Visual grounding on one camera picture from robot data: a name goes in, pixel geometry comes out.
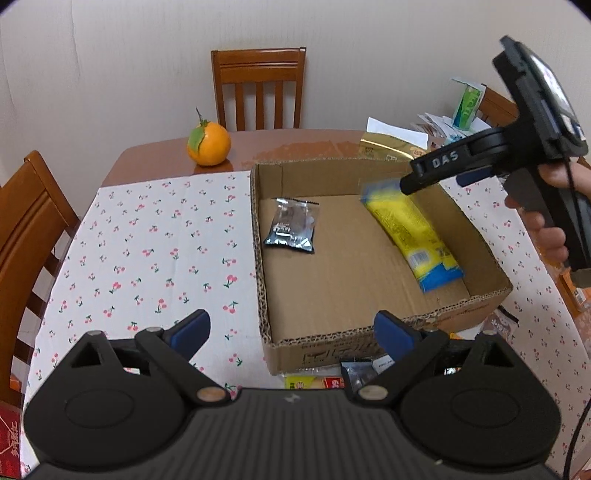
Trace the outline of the person right hand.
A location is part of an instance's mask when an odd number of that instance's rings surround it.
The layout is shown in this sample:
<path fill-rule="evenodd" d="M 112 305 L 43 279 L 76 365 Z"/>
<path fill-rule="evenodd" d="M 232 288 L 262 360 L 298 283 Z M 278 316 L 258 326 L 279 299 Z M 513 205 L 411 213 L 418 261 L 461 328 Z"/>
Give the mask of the person right hand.
<path fill-rule="evenodd" d="M 586 165 L 577 162 L 569 163 L 575 190 L 587 198 L 591 193 L 591 171 Z M 567 166 L 562 164 L 545 164 L 538 167 L 541 178 L 556 188 L 568 188 L 569 177 Z M 566 247 L 566 234 L 558 227 L 547 227 L 543 215 L 537 211 L 529 211 L 522 207 L 514 198 L 508 195 L 505 205 L 519 211 L 522 221 L 547 259 L 563 263 L 568 259 L 569 251 Z"/>

